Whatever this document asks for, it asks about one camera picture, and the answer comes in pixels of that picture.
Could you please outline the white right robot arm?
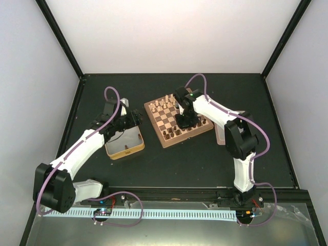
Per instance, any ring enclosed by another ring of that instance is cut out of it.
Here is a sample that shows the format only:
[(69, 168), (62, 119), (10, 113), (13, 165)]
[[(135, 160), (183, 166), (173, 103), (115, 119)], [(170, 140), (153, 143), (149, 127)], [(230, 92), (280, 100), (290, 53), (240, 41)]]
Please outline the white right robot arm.
[(234, 203), (240, 207), (246, 206), (255, 192), (253, 168), (251, 158), (255, 156), (258, 137), (251, 129), (248, 119), (252, 115), (244, 112), (231, 111), (222, 106), (200, 90), (188, 92), (185, 87), (175, 90), (173, 97), (176, 100), (180, 113), (175, 115), (179, 128), (187, 129), (200, 123), (199, 115), (203, 115), (217, 125), (223, 133), (227, 152), (234, 160)]

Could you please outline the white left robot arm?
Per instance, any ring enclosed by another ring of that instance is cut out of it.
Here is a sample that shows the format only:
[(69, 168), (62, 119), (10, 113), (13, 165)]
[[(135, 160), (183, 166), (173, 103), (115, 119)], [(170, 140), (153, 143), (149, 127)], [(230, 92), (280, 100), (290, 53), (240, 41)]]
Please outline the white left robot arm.
[(93, 199), (105, 204), (109, 190), (94, 179), (74, 182), (79, 169), (117, 132), (137, 127), (142, 123), (138, 110), (130, 110), (125, 100), (107, 102), (104, 110), (90, 123), (78, 141), (50, 164), (37, 166), (34, 176), (33, 200), (36, 207), (46, 206), (60, 213), (67, 212), (75, 203)]

